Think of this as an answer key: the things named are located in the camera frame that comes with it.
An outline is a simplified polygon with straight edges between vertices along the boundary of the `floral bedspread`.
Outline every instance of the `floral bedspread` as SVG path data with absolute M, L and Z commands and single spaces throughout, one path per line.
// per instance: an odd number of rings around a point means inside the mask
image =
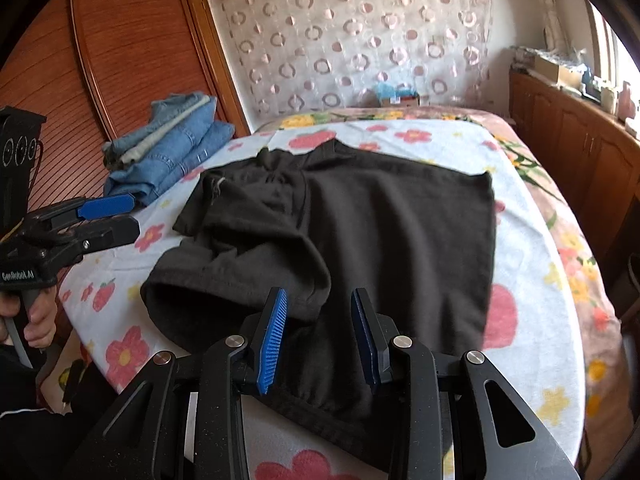
M 598 264 L 574 213 L 549 174 L 500 117 L 480 110 L 452 107 L 347 108 L 289 116 L 258 132 L 318 124 L 367 120 L 465 120 L 484 126 L 509 157 L 545 219 L 558 248 L 562 268 L 549 265 L 547 283 L 561 286 L 565 273 L 580 324 L 586 376 L 586 419 L 578 468 L 600 478 L 632 429 L 628 409 L 629 379 L 622 349 L 620 322 L 608 300 Z

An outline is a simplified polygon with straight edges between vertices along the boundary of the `metal pivot bolt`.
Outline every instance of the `metal pivot bolt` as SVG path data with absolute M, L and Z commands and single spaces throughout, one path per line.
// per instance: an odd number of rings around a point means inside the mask
M 475 365 L 484 363 L 484 354 L 478 350 L 472 350 L 466 353 L 466 360 Z
M 398 348 L 411 348 L 411 345 L 413 343 L 414 342 L 411 341 L 411 338 L 405 335 L 397 335 L 394 338 L 394 345 L 396 345 Z
M 156 355 L 154 355 L 154 362 L 160 366 L 167 364 L 170 360 L 171 354 L 166 350 L 162 350 L 161 352 L 158 352 Z
M 230 335 L 225 339 L 225 344 L 230 348 L 238 348 L 244 344 L 244 337 L 241 335 Z

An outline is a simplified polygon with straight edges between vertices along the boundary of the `folded black clothing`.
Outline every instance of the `folded black clothing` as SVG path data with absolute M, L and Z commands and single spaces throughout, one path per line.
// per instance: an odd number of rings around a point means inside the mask
M 235 333 L 272 286 L 287 291 L 276 380 L 261 400 L 388 468 L 397 399 L 365 384 L 354 288 L 433 351 L 479 348 L 494 269 L 488 173 L 476 176 L 337 140 L 203 173 L 174 229 L 187 235 L 142 287 L 156 326 L 190 352 Z

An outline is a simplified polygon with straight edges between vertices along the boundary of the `person's arm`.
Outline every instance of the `person's arm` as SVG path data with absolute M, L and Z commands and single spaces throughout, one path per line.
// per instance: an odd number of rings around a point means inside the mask
M 29 324 L 24 328 L 24 338 L 32 348 L 46 348 L 56 335 L 58 312 L 56 292 L 55 286 L 44 288 L 29 310 Z M 20 299 L 17 296 L 0 291 L 1 317 L 13 317 L 18 314 L 19 309 Z M 0 344 L 12 344 L 2 319 L 0 319 Z

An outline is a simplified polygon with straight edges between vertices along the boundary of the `bed sheet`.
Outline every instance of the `bed sheet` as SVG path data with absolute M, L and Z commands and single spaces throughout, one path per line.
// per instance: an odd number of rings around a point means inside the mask
M 155 352 L 184 354 L 150 321 L 140 285 L 158 258 L 180 243 L 182 237 L 171 226 L 198 175 L 205 168 L 255 156 L 264 146 L 304 153 L 334 137 L 362 150 L 492 174 L 497 237 L 482 349 L 574 460 L 585 408 L 584 357 L 570 286 L 545 220 L 510 159 L 487 129 L 471 121 L 354 121 L 232 140 L 136 213 L 142 234 L 134 245 L 88 256 L 70 270 L 60 298 L 86 353 L 118 390 Z M 290 467 L 300 478 L 329 476 L 329 471 L 363 480 L 386 478 L 259 402 L 246 398 L 243 406 L 248 461 L 256 480 L 286 478 L 282 475 Z M 451 451 L 444 469 L 446 478 L 452 478 Z
M 551 232 L 562 268 L 550 267 L 548 281 L 564 270 L 580 324 L 586 374 L 586 434 L 583 461 L 586 477 L 600 478 L 633 427 L 628 408 L 629 378 L 620 322 L 606 296 L 598 265 L 558 186 L 529 148 L 500 117 L 468 108 L 344 108 L 300 114 L 272 121 L 258 132 L 300 126 L 369 120 L 441 119 L 471 121 L 484 126 L 509 157 L 526 184 Z

